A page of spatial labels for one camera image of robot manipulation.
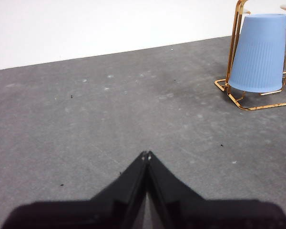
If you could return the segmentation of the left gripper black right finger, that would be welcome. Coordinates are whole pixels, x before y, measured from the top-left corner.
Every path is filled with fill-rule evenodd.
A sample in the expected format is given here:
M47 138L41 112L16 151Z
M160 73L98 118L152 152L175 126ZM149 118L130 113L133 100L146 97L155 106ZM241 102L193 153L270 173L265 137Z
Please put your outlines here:
M164 229L286 229L276 204L257 199L205 199L147 154L148 193Z

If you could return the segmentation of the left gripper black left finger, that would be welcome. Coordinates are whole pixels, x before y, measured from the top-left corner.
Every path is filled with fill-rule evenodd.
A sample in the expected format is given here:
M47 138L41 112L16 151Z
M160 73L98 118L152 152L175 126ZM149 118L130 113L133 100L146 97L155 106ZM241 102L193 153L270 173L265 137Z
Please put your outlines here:
M130 229L145 199L147 152L89 200L34 202L15 208L4 229Z

